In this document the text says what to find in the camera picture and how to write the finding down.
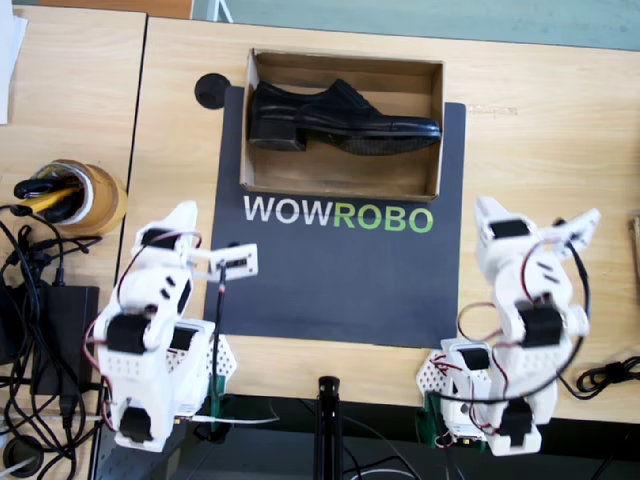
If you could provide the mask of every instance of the black shoe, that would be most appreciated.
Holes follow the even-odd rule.
[[[251,105],[249,143],[304,152],[307,137],[354,155],[394,155],[436,143],[440,127],[428,118],[383,115],[344,80],[315,95],[260,82]]]

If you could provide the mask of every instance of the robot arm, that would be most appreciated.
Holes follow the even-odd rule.
[[[111,387],[111,424],[121,446],[161,451],[175,417],[194,415],[204,402],[215,325],[182,318],[194,279],[219,281],[223,264],[227,280],[258,273],[256,245],[213,252],[193,247],[196,218],[196,204],[185,202],[137,233],[131,263],[95,322],[100,373]],[[192,270],[202,258],[210,273]]]
[[[418,373],[418,385],[427,394],[424,379],[439,378],[440,393],[463,399],[441,402],[454,438],[486,440],[495,455],[537,452],[536,425],[551,419],[557,385],[554,381],[536,390],[572,355],[571,337],[589,333],[583,308],[570,305],[573,289],[561,261],[571,255],[568,242],[576,251],[588,246],[600,213],[592,209],[570,222],[538,229],[492,198],[479,198],[474,211],[476,260],[493,286],[501,335],[493,348],[443,341],[443,350],[434,352]],[[550,250],[540,248],[545,245]],[[507,401],[469,401],[474,399]]]

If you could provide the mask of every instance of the paper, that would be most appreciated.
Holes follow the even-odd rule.
[[[0,0],[0,125],[9,115],[9,85],[24,40],[27,20],[13,15],[10,0]]]

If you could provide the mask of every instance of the cardboard box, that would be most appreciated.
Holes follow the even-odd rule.
[[[428,202],[438,196],[442,140],[399,155],[351,155],[307,141],[306,152],[255,148],[247,141],[260,80],[296,93],[318,93],[338,78],[381,113],[427,117],[444,126],[444,63],[252,50],[244,97],[240,183],[252,192]]]

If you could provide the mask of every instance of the wooden table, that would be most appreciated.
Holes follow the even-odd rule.
[[[48,7],[14,12],[29,25],[11,83],[9,125],[0,126],[0,201],[15,201],[16,182],[59,158],[99,165],[126,182],[146,15]],[[2,221],[14,235],[25,223],[6,212]],[[101,307],[113,288],[120,230],[106,235],[90,255],[65,258],[66,283],[100,287]],[[36,238],[52,236],[46,229],[36,232]],[[0,239],[3,261],[10,251],[6,238]],[[45,277],[51,280],[55,269],[48,270]],[[2,374],[8,371],[3,367]],[[20,394],[30,411],[28,389]],[[2,407],[5,390],[0,390]],[[84,398],[88,413],[95,413],[96,394]],[[57,402],[45,413],[56,410]],[[59,424],[56,433],[64,438]],[[90,451],[90,441],[78,451],[78,478],[87,478]],[[68,469],[69,462],[60,462],[47,478],[66,478]]]
[[[193,88],[211,72],[243,86],[252,47],[444,60],[446,100],[468,107],[460,307],[490,298],[473,254],[478,195],[540,225],[597,207],[603,220],[584,254],[593,327],[569,377],[639,348],[628,214],[640,206],[640,53],[151,18],[123,252],[137,229],[188,199],[198,203],[198,227],[210,245],[223,111],[202,108]],[[204,293],[198,284],[188,311],[194,318],[202,317]],[[484,315],[469,316],[471,334],[495,328],[497,319]],[[312,398],[318,377],[336,375],[343,400],[421,404],[414,377],[426,350],[241,336],[230,342],[239,363],[233,393]],[[560,390],[555,415],[640,422],[639,393],[630,382],[579,402]]]

